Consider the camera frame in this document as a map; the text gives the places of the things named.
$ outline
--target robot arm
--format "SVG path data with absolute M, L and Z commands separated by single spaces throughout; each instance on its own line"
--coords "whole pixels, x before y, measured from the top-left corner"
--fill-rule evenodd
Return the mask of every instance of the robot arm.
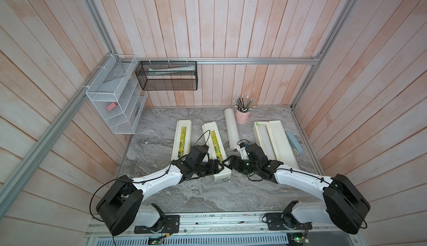
M 164 188 L 192 179 L 195 174 L 198 178 L 216 174 L 226 166 L 247 175 L 256 173 L 264 180 L 290 185 L 320 199 L 311 203 L 291 202 L 280 219 L 289 229 L 307 222 L 325 222 L 333 223 L 350 234 L 359 231 L 370 205 L 348 178 L 343 175 L 332 178 L 292 169 L 282 162 L 268 160 L 256 144 L 240 147 L 249 150 L 248 159 L 231 156 L 222 164 L 212 159 L 202 163 L 208 146 L 197 145 L 187 156 L 172 161 L 168 168 L 132 180 L 124 175 L 110 187 L 96 209 L 114 236 L 132 223 L 157 232 L 163 228 L 164 214 L 155 204 L 141 205 L 143 200 Z
M 135 226 L 146 226 L 153 232 L 163 228 L 164 213 L 155 205 L 141 205 L 141 202 L 164 188 L 191 179 L 217 174 L 224 169 L 218 160 L 208 159 L 203 162 L 209 147 L 196 145 L 191 152 L 172 161 L 160 171 L 140 178 L 129 179 L 123 175 L 116 179 L 104 197 L 96 206 L 100 217 L 116 236 L 134 223 Z
M 256 173 L 264 180 L 295 187 L 321 200 L 307 204 L 291 202 L 281 214 L 286 227 L 293 229 L 299 223 L 324 222 L 357 234 L 371 206 L 347 177 L 321 176 L 293 169 L 277 160 L 269 160 L 257 144 L 239 146 L 246 148 L 248 160 L 231 156 L 223 162 L 229 162 L 228 168 L 243 174 Z

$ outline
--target pencil holder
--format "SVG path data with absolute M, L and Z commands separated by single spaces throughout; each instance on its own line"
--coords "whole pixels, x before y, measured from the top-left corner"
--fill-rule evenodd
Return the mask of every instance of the pencil holder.
M 236 110 L 236 122 L 239 124 L 246 124 L 248 122 L 250 113 L 250 111 L 243 113 L 239 110 Z

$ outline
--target marble tabletop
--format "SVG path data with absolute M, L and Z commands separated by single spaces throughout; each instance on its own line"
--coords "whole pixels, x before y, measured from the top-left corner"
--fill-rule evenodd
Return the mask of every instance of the marble tabletop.
M 203 134 L 201 126 L 215 121 L 227 156 L 236 155 L 228 145 L 224 110 L 225 108 L 145 109 L 130 142 L 120 175 L 141 177 L 167 167 L 170 164 L 178 120 L 191 120 L 191 146 Z M 271 120 L 280 120 L 285 131 L 292 131 L 302 144 L 304 152 L 296 156 L 299 168 L 316 173 L 289 107 L 256 108 L 251 112 L 248 123 L 238 124 L 240 139 L 255 142 L 252 131 L 254 121 Z M 215 182 L 213 176 L 185 181 L 165 188 L 143 203 L 156 203 L 164 212 L 178 213 L 283 210 L 292 200 L 308 202 L 318 199 L 286 185 L 270 181 L 249 181 L 245 175 L 232 171 L 229 181 Z

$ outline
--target white plastic box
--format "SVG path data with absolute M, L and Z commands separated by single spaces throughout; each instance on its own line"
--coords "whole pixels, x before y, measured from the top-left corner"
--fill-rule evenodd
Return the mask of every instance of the white plastic box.
M 222 145 L 222 140 L 220 137 L 220 132 L 218 131 L 218 126 L 216 125 L 216 122 L 209 122 L 207 124 L 204 124 L 202 126 L 203 132 L 206 132 L 207 130 L 210 130 L 210 134 L 205 134 L 205 140 L 207 140 L 207 145 L 209 146 L 209 157 L 211 159 L 218 159 L 219 162 L 222 163 L 223 160 L 227 158 L 226 151 L 224 150 L 224 146 Z M 228 169 L 227 167 L 224 167 L 224 169 L 218 173 L 214 174 L 213 178 L 215 181 L 218 179 L 230 179 L 232 175 L 232 171 Z
M 179 120 L 176 123 L 175 140 L 173 141 L 172 158 L 177 160 L 181 156 L 187 155 L 190 151 L 191 142 L 191 121 Z
M 265 125 L 267 136 L 261 134 L 261 125 Z M 263 149 L 269 160 L 276 159 L 292 168 L 299 169 L 281 121 L 254 122 L 253 131 L 255 142 Z M 272 154 L 266 153 L 269 152 L 268 143 L 272 147 Z

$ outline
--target white cylinder tube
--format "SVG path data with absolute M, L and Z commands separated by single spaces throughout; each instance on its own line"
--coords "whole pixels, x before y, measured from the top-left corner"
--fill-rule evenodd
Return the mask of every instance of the white cylinder tube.
M 227 126 L 227 135 L 228 135 L 228 143 L 230 144 L 230 150 L 238 151 L 238 142 L 239 132 L 238 125 L 236 123 L 236 117 L 234 116 L 234 110 L 229 108 L 224 111 L 224 116 L 226 117 L 226 126 Z
M 276 157 L 274 155 L 273 146 L 271 145 L 270 136 L 268 135 L 267 126 L 260 124 L 258 125 L 258 129 L 260 130 L 265 155 L 269 160 L 275 160 Z

